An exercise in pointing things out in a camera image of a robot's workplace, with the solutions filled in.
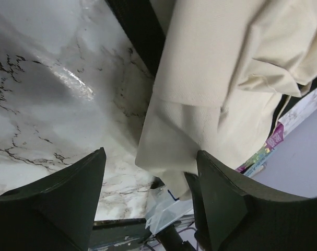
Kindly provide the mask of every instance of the cable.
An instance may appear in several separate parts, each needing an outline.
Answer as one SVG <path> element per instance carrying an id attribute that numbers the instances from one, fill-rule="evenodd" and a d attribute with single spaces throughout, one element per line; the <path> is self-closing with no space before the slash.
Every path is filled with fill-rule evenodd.
<path id="1" fill-rule="evenodd" d="M 149 246 L 148 244 L 144 244 L 143 246 L 145 246 L 146 248 L 149 248 L 151 251 L 156 251 L 156 250 L 154 250 L 154 248 L 152 248 L 151 246 Z"/>

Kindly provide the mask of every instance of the beige cloth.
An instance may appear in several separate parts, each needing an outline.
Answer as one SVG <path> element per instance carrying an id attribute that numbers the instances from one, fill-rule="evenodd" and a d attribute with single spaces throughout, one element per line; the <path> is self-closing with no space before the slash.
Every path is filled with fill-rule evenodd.
<path id="1" fill-rule="evenodd" d="M 237 168 L 316 76 L 317 0 L 178 0 L 136 165 L 185 196 L 198 150 Z"/>

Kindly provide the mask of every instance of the black object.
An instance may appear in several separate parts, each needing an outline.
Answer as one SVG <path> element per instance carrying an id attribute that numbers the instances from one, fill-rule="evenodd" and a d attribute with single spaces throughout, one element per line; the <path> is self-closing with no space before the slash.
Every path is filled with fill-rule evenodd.
<path id="1" fill-rule="evenodd" d="M 195 251 L 189 242 L 184 242 L 173 225 L 160 231 L 155 238 L 163 245 L 166 251 Z"/>
<path id="2" fill-rule="evenodd" d="M 149 0 L 105 0 L 148 70 L 156 76 L 165 35 Z"/>
<path id="3" fill-rule="evenodd" d="M 0 196 L 0 250 L 87 251 L 106 156 L 100 149 Z"/>
<path id="4" fill-rule="evenodd" d="M 212 251 L 317 250 L 317 198 L 264 186 L 197 155 Z"/>

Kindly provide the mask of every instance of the folded fabric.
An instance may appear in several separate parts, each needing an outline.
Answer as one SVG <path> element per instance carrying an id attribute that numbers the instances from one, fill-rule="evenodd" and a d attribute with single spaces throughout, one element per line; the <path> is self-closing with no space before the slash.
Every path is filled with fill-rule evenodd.
<path id="1" fill-rule="evenodd" d="M 237 168 L 316 76 L 317 0 L 178 0 L 136 165 L 185 198 L 198 150 Z"/>

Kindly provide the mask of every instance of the gray surface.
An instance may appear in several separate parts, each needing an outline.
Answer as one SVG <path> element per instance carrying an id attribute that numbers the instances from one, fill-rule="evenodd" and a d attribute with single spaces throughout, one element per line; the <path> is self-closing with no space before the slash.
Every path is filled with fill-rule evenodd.
<path id="1" fill-rule="evenodd" d="M 317 110 L 285 138 L 254 179 L 294 195 L 317 196 Z"/>

